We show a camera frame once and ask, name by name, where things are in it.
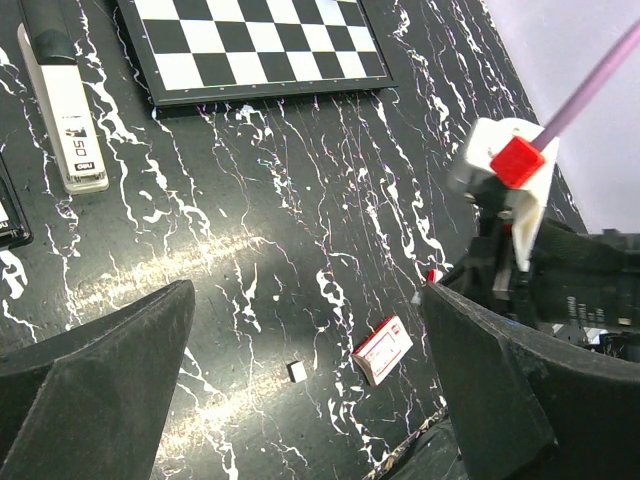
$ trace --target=red cube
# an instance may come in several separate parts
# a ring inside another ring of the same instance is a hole
[[[545,163],[542,154],[524,138],[514,136],[491,161],[491,168],[507,187],[522,187]]]

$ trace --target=table surface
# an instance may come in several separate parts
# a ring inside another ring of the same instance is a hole
[[[441,406],[410,301],[474,232],[445,187],[454,155],[479,116],[534,119],[485,7],[368,0],[395,89],[167,116],[114,2],[62,4],[111,187],[64,193],[18,7],[0,0],[0,148],[35,235],[0,254],[0,351],[191,279],[196,315],[152,478],[362,478]],[[580,225],[559,174],[549,210]],[[394,313],[414,345],[371,388],[350,353]]]

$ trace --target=small block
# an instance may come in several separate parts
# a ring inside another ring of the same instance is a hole
[[[429,271],[429,275],[427,275],[427,281],[429,283],[438,283],[442,277],[444,277],[444,273],[442,273],[438,269],[433,269]]]
[[[507,187],[522,187],[545,164],[542,154],[515,136],[491,161],[491,168]]]
[[[302,362],[293,362],[289,365],[289,373],[291,373],[291,380],[295,383],[303,382],[307,379],[307,372]]]

